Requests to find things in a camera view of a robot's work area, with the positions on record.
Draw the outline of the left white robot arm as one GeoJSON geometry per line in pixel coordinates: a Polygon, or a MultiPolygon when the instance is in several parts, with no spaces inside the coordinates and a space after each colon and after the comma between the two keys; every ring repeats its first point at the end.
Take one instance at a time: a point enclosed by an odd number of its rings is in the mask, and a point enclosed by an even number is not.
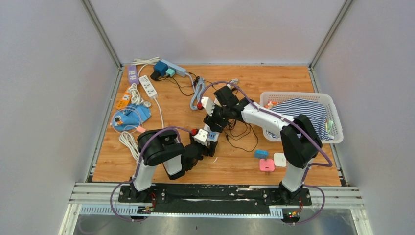
{"type": "Polygon", "coordinates": [[[208,126],[193,130],[167,127],[140,134],[137,168],[130,179],[131,196],[138,202],[149,198],[158,165],[163,165],[170,180],[176,180],[205,157],[214,156],[219,134],[208,126]]]}

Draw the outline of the white power strip blue USB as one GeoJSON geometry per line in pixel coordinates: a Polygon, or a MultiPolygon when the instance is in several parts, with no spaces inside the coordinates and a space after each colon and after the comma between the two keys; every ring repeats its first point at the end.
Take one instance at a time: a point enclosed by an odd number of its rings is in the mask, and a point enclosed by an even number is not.
{"type": "Polygon", "coordinates": [[[218,138],[219,138],[219,132],[212,132],[211,130],[210,130],[210,128],[205,124],[205,126],[204,126],[204,130],[206,130],[206,131],[208,131],[209,132],[209,135],[208,135],[208,140],[210,140],[210,141],[218,141],[218,138]]]}

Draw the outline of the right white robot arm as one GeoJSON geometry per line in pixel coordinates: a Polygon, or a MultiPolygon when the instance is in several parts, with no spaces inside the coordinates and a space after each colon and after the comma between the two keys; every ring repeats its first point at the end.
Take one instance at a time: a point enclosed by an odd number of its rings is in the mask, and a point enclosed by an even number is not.
{"type": "Polygon", "coordinates": [[[306,115],[289,117],[264,108],[249,99],[242,92],[239,99],[231,90],[232,84],[216,90],[216,102],[201,92],[197,109],[207,113],[204,123],[214,132],[222,132],[229,120],[259,126],[276,134],[282,143],[287,160],[286,173],[279,183],[279,197],[285,204],[292,204],[299,198],[303,188],[303,178],[308,166],[322,151],[322,142],[306,115]]]}

